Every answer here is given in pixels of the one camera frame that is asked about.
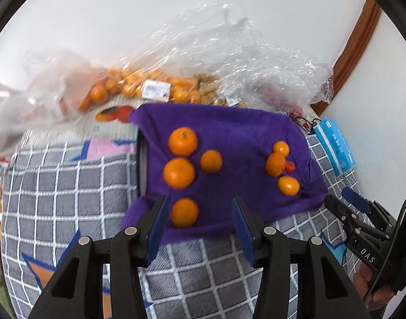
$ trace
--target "red tomato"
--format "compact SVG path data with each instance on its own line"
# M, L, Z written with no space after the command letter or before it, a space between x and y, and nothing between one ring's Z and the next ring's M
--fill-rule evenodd
M116 110L117 120L123 123L128 123L129 117L131 116L134 110L135 109L133 109L129 105L123 105L120 108L117 108Z
M295 169L296 167L292 161L285 161L285 172L287 174L291 174Z

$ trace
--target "human hand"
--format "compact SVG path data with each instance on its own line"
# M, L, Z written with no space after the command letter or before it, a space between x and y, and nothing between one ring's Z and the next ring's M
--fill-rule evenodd
M361 262L361 267L353 277L353 285L361 298L363 298L368 291L368 282L370 282L371 278L372 271L366 264ZM370 294L367 297L365 307L367 307L368 310L378 310L386 306L394 296L395 294L392 292L390 284L385 284L374 294Z

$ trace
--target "barcode sticker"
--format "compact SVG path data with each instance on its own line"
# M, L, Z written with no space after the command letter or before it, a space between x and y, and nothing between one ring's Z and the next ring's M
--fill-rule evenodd
M143 88L143 98L158 102L169 102L170 84L157 80L146 80Z
M242 99L238 96L235 95L229 95L227 96L227 105L229 107L232 107L234 105L237 105L238 103L240 103L242 101Z

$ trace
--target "white wall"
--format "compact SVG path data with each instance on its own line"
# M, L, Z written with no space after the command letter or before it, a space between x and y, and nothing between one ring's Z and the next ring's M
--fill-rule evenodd
M385 14L323 117L349 143L362 195L397 217L406 198L406 42Z
M215 0L28 0L0 35L0 81L24 89L26 51L71 49L112 65L177 13ZM263 41L333 65L364 0L242 0Z

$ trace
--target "brown wooden trim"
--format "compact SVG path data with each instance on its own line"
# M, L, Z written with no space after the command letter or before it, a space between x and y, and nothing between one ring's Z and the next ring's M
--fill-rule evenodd
M379 22L381 13L382 9L374 0L365 0L361 15L348 39L345 49L333 66L333 98L343 87L365 52ZM327 106L328 103L326 102L318 102L311 105L317 115L321 115Z

